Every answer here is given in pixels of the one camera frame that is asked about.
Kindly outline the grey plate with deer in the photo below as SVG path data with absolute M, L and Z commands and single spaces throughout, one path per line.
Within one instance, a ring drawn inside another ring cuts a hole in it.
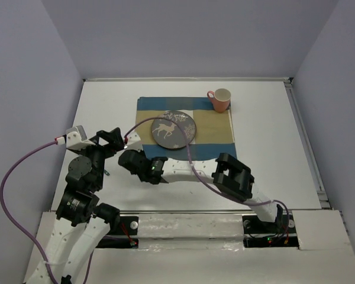
M 151 124 L 151 134 L 156 144 L 177 150 L 186 147 L 196 136 L 196 123 L 193 118 L 182 111 L 167 111 Z

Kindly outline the blue beige checked cloth placemat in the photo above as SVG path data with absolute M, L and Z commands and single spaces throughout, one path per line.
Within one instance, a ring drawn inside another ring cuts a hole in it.
M 196 134 L 189 145 L 192 160 L 215 159 L 222 152 L 237 157 L 231 110 L 217 113 L 208 98 L 140 97 L 137 100 L 136 123 L 146 118 L 163 116 L 170 111 L 182 111 L 192 117 L 196 124 Z M 136 129 L 147 158 L 188 160 L 184 141 L 184 148 L 179 150 L 176 146 L 170 150 L 156 143 L 151 133 L 152 123 L 153 121 L 147 121 Z

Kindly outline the pink ceramic mug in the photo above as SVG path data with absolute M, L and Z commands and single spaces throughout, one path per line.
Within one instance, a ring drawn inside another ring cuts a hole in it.
M 227 89 L 221 88 L 216 91 L 208 91 L 206 95 L 214 110 L 218 113 L 223 113 L 230 106 L 231 92 Z

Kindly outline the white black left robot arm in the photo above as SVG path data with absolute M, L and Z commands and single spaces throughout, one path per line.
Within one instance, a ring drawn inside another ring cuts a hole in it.
M 119 128 L 87 138 L 82 126 L 66 131 L 66 148 L 77 156 L 69 163 L 66 187 L 42 260 L 27 283 L 75 283 L 83 265 L 106 234 L 116 232 L 120 211 L 100 203 L 105 160 L 125 147 Z

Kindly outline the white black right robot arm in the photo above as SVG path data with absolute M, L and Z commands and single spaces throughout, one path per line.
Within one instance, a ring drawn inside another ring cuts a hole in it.
M 153 185 L 201 182 L 215 193 L 251 208 L 265 231 L 274 232 L 282 225 L 282 207 L 256 186 L 251 169 L 230 154 L 190 162 L 167 157 L 148 159 L 142 151 L 126 150 L 118 164 Z

